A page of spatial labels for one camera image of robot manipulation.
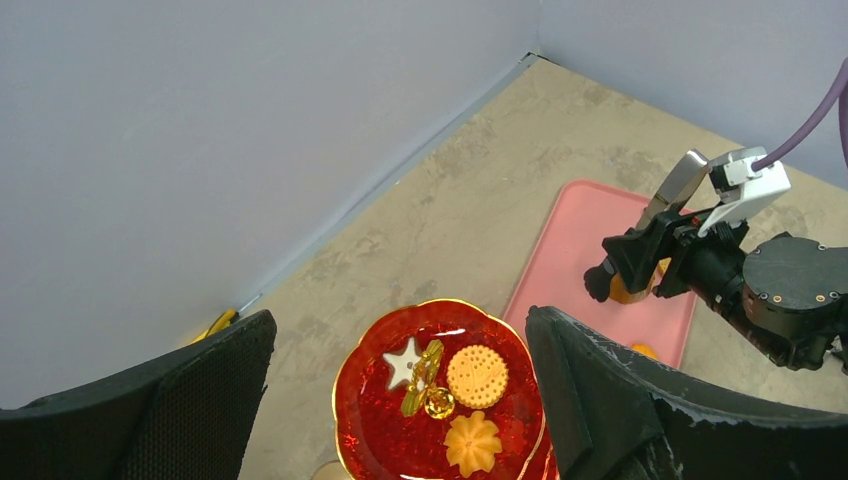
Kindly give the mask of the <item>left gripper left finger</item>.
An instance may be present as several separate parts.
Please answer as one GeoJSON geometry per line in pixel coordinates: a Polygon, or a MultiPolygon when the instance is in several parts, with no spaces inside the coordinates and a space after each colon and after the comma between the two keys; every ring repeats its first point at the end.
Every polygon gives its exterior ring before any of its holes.
{"type": "Polygon", "coordinates": [[[2,411],[2,478],[238,478],[276,334],[262,310],[197,343],[2,411]]]}

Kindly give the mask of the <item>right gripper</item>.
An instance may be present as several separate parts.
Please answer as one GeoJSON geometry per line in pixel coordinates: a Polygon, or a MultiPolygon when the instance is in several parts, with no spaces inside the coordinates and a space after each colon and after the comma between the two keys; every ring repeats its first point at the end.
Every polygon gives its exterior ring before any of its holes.
{"type": "Polygon", "coordinates": [[[639,303],[653,295],[671,298],[703,283],[703,243],[697,239],[701,211],[657,214],[644,230],[629,229],[602,240],[600,264],[586,270],[584,286],[598,302],[639,303]]]}

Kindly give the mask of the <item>red three-tier cake stand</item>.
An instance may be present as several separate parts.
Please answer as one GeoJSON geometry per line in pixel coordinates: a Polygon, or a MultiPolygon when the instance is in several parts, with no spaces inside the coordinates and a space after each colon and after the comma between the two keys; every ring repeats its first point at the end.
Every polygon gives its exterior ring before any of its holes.
{"type": "Polygon", "coordinates": [[[558,469],[529,351],[516,331],[469,303],[436,299],[379,318],[342,364],[334,384],[336,447],[355,479],[555,479],[558,469]],[[422,359],[413,382],[387,391],[382,354],[415,337],[422,359]],[[457,416],[469,416],[446,379],[451,357],[470,345],[499,353],[506,392],[482,409],[499,428],[503,452],[490,473],[463,478],[442,445],[457,416]]]}

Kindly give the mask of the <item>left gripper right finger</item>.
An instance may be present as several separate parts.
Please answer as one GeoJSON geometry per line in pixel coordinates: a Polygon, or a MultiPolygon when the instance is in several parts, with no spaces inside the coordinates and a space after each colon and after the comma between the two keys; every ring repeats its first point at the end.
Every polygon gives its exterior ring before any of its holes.
{"type": "Polygon", "coordinates": [[[843,479],[844,414],[728,390],[639,354],[561,310],[525,335],[563,479],[843,479]]]}

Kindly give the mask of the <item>pink serving tray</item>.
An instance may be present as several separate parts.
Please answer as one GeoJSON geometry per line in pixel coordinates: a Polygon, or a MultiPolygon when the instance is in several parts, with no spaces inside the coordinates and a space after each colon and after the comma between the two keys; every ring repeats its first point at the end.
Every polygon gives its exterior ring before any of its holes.
{"type": "Polygon", "coordinates": [[[553,306],[626,347],[646,345],[662,363],[679,368],[695,310],[694,294],[671,299],[649,296],[630,305],[599,303],[584,284],[586,270],[606,256],[602,240],[635,224],[648,202],[642,195],[589,180],[566,184],[553,203],[504,321],[523,334],[530,307],[553,306]]]}

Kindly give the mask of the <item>metal tongs black tips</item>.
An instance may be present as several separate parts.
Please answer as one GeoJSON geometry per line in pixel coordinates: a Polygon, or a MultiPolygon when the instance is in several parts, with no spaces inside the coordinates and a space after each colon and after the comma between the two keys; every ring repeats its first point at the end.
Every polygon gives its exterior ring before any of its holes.
{"type": "Polygon", "coordinates": [[[635,224],[644,230],[665,211],[679,212],[692,198],[709,171],[709,160],[697,150],[688,150],[658,187],[635,224]]]}

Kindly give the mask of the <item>white star cookie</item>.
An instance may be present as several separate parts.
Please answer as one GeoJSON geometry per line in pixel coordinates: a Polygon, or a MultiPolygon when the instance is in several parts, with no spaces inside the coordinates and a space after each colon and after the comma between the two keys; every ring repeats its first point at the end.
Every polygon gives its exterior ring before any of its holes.
{"type": "Polygon", "coordinates": [[[421,359],[422,350],[415,337],[409,337],[402,349],[383,353],[382,360],[389,369],[386,390],[395,391],[412,383],[415,367],[421,359]]]}

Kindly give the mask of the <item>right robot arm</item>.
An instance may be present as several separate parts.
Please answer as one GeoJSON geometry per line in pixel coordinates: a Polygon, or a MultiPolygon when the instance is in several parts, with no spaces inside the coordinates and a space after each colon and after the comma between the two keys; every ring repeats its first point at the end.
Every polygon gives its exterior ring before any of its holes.
{"type": "Polygon", "coordinates": [[[750,252],[747,222],[699,233],[710,212],[657,214],[643,229],[602,242],[604,260],[584,274],[605,302],[619,282],[629,294],[696,294],[778,367],[817,370],[847,338],[847,250],[787,232],[750,252]]]}

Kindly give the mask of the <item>orange flower cookie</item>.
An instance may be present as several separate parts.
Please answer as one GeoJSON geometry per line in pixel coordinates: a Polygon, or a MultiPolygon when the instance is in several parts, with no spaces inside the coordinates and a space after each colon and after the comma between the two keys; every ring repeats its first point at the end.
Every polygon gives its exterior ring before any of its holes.
{"type": "Polygon", "coordinates": [[[503,452],[497,425],[481,410],[457,416],[449,424],[442,443],[448,464],[457,467],[463,478],[477,472],[490,473],[496,456],[503,452]]]}

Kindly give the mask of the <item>round orange cookie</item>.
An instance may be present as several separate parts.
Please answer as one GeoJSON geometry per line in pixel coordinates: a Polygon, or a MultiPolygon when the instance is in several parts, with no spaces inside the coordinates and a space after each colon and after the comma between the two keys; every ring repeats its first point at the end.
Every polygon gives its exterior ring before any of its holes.
{"type": "Polygon", "coordinates": [[[503,397],[509,370],[504,358],[492,348],[470,345],[451,357],[446,379],[451,394],[461,405],[482,410],[503,397]]]}

